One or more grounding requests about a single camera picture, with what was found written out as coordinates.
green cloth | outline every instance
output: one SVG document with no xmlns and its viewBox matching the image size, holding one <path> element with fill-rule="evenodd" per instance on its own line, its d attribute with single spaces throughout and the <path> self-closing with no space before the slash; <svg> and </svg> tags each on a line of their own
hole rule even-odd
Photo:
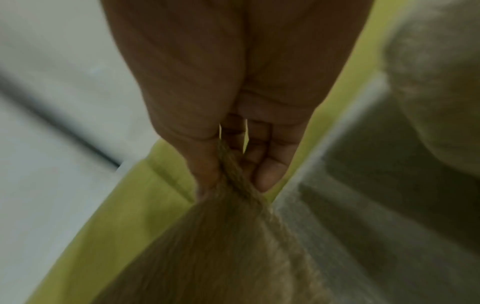
<svg viewBox="0 0 480 304">
<path fill-rule="evenodd" d="M 378 0 L 327 100 L 312 117 L 290 170 L 267 196 L 272 201 L 361 86 L 378 69 L 390 21 L 407 0 Z M 117 185 L 76 235 L 27 304 L 87 304 L 138 253 L 192 204 L 194 182 L 164 141 Z"/>
</svg>

gray fabric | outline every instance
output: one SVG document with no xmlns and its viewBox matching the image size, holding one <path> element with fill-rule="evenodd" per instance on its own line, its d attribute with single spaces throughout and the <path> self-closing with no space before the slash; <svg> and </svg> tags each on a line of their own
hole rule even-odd
<svg viewBox="0 0 480 304">
<path fill-rule="evenodd" d="M 273 207 L 339 304 L 480 303 L 480 183 L 429 154 L 383 77 Z"/>
</svg>

skin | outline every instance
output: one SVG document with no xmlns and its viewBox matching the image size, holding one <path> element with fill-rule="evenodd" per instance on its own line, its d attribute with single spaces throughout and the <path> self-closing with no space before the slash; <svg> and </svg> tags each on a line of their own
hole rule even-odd
<svg viewBox="0 0 480 304">
<path fill-rule="evenodd" d="M 158 134 L 200 189 L 220 135 L 259 191 L 286 173 L 373 0 L 102 0 Z M 244 139 L 248 134 L 245 151 Z"/>
</svg>

yellow-green fabric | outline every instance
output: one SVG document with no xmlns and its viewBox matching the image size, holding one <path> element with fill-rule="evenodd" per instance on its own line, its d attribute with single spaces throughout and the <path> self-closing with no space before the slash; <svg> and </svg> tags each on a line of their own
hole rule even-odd
<svg viewBox="0 0 480 304">
<path fill-rule="evenodd" d="M 327 100 L 315 112 L 273 200 L 310 150 L 379 67 L 381 43 L 407 0 L 377 0 L 369 21 Z M 87 304 L 193 202 L 194 182 L 183 160 L 163 141 L 117 185 L 85 224 L 28 304 Z"/>
</svg>

hand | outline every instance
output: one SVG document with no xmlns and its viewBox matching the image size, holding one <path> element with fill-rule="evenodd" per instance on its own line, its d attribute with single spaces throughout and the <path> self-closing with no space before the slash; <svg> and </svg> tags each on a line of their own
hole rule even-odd
<svg viewBox="0 0 480 304">
<path fill-rule="evenodd" d="M 340 73 L 372 0 L 103 0 L 155 130 L 201 188 L 217 141 L 260 191 L 288 169 Z M 245 132 L 248 144 L 243 153 Z"/>
</svg>

